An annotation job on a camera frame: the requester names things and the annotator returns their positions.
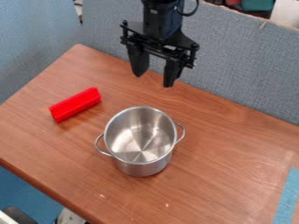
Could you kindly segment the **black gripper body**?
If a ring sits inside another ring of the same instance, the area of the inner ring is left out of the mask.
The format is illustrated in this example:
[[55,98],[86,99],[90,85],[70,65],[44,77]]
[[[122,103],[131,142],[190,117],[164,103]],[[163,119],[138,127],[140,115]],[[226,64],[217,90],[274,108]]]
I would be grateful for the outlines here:
[[178,59],[182,67],[193,68],[199,45],[183,34],[182,27],[183,18],[193,16],[199,6],[190,13],[183,8],[183,5],[146,5],[142,22],[123,21],[120,43],[126,47],[136,44],[150,55]]

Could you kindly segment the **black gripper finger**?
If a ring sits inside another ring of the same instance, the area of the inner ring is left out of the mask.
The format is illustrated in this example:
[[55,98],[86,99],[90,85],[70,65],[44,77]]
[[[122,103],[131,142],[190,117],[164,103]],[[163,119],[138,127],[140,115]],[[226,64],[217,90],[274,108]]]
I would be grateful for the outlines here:
[[140,77],[150,67],[150,53],[136,44],[127,46],[127,53],[131,63],[132,72],[136,77]]
[[163,70],[163,86],[166,88],[170,88],[174,83],[176,78],[180,76],[183,71],[183,64],[179,59],[170,58],[166,61],[166,66]]

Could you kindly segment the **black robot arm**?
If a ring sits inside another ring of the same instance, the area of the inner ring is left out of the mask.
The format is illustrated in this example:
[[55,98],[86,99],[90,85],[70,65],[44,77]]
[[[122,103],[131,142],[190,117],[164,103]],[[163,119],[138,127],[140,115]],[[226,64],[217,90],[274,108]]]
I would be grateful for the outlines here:
[[184,0],[142,0],[144,20],[123,21],[120,43],[126,45],[132,72],[140,77],[150,68],[150,56],[166,60],[163,86],[170,88],[186,67],[194,68],[201,45],[183,34]]

